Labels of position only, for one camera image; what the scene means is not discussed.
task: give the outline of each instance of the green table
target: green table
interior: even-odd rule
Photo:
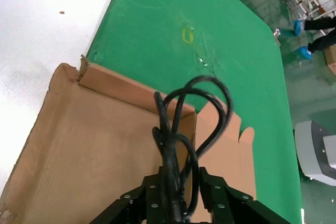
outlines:
[[[280,50],[269,27],[239,0],[112,0],[88,58],[165,93],[200,74],[223,81],[241,128],[256,132],[257,198],[290,223],[301,223]],[[197,97],[187,102],[197,110],[205,104]]]

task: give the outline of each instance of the power cord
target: power cord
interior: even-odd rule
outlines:
[[[219,87],[226,99],[226,113],[217,97],[204,90],[193,87],[195,84],[200,82],[211,82]],[[195,94],[204,97],[214,105],[219,115],[219,120],[215,130],[196,151],[192,142],[186,136],[177,131],[181,119],[183,103],[185,97],[188,94]],[[169,117],[167,115],[167,107],[176,97],[178,97],[178,101],[172,127],[170,127]],[[189,81],[184,88],[171,92],[163,100],[159,92],[154,94],[154,98],[159,112],[160,128],[153,128],[153,137],[160,150],[163,161],[163,170],[165,174],[164,184],[166,192],[165,203],[167,204],[168,211],[170,211],[168,214],[172,216],[172,221],[189,222],[190,217],[196,209],[198,201],[198,189],[200,184],[198,177],[198,159],[202,157],[216,143],[220,135],[227,128],[233,110],[232,100],[226,86],[213,76],[195,77]],[[189,157],[187,158],[185,166],[181,172],[176,157],[177,141],[180,141],[184,144],[189,154]],[[192,194],[190,204],[187,208],[184,200],[184,184],[190,172],[192,172]]]

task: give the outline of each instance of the floor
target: floor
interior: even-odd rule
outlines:
[[[295,19],[285,4],[288,0],[240,0],[274,31],[279,28],[280,50],[293,127],[302,121],[315,120],[336,133],[336,76],[326,66],[322,52],[312,60],[302,60],[296,49],[307,45],[320,32],[295,37],[291,30]],[[301,174],[305,223],[335,223],[336,188],[310,180]]]

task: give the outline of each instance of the cardboard box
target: cardboard box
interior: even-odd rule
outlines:
[[[0,198],[0,223],[89,223],[144,176],[156,174],[162,161],[152,137],[159,124],[153,93],[85,58],[80,71],[61,64]],[[171,118],[175,105],[168,108]],[[179,131],[199,146],[216,114],[209,104],[198,116],[185,105]],[[234,115],[199,165],[255,197],[254,132],[246,129],[239,138],[239,127]],[[181,144],[177,156],[184,164]],[[209,219],[201,198],[198,208],[193,220]]]
[[[336,45],[324,50],[324,57],[328,68],[336,75]]]

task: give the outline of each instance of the gray machine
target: gray machine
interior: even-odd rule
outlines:
[[[336,186],[336,135],[314,121],[307,121],[296,125],[295,144],[303,173]]]

